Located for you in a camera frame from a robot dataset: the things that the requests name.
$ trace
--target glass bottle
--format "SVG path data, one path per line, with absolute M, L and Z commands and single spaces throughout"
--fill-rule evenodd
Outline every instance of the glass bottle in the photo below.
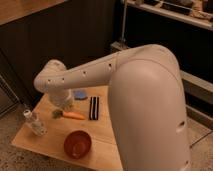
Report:
M 23 115 L 26 118 L 26 124 L 31 130 L 38 136 L 42 136 L 47 132 L 46 127 L 44 126 L 43 122 L 39 119 L 37 113 L 32 112 L 30 110 L 25 110 Z

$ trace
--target orange bowl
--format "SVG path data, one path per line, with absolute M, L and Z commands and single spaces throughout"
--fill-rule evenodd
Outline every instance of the orange bowl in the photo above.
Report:
M 88 133 L 81 130 L 74 131 L 66 137 L 64 151 L 69 157 L 80 159 L 89 152 L 91 144 L 91 137 Z

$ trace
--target speckled floor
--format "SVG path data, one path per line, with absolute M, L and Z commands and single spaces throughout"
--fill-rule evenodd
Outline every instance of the speckled floor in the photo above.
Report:
M 20 105 L 0 119 L 0 171 L 87 171 L 30 151 L 11 146 L 11 141 L 24 123 Z M 188 118 L 192 171 L 213 171 L 213 132 Z

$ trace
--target wooden surface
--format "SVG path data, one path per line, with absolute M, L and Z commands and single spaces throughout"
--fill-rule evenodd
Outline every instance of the wooden surface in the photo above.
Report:
M 92 87 L 86 89 L 88 97 L 100 97 L 100 117 L 98 121 L 73 120 L 67 118 L 53 119 L 51 112 L 56 109 L 44 95 L 34 111 L 44 121 L 47 134 L 35 136 L 24 124 L 12 141 L 12 145 L 64 160 L 73 164 L 100 171 L 122 170 L 111 121 L 108 114 L 107 87 Z M 89 100 L 74 101 L 74 108 L 88 118 Z M 70 159 L 63 150 L 66 136 L 75 130 L 84 130 L 92 137 L 90 152 L 82 159 Z
M 0 0 L 0 25 L 65 1 L 66 0 Z

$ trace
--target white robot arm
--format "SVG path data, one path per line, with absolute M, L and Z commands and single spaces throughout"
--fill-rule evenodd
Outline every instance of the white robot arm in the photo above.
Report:
M 123 169 L 190 171 L 183 86 L 176 58 L 167 48 L 132 48 L 69 70 L 51 60 L 34 81 L 59 107 L 70 103 L 70 88 L 107 84 Z

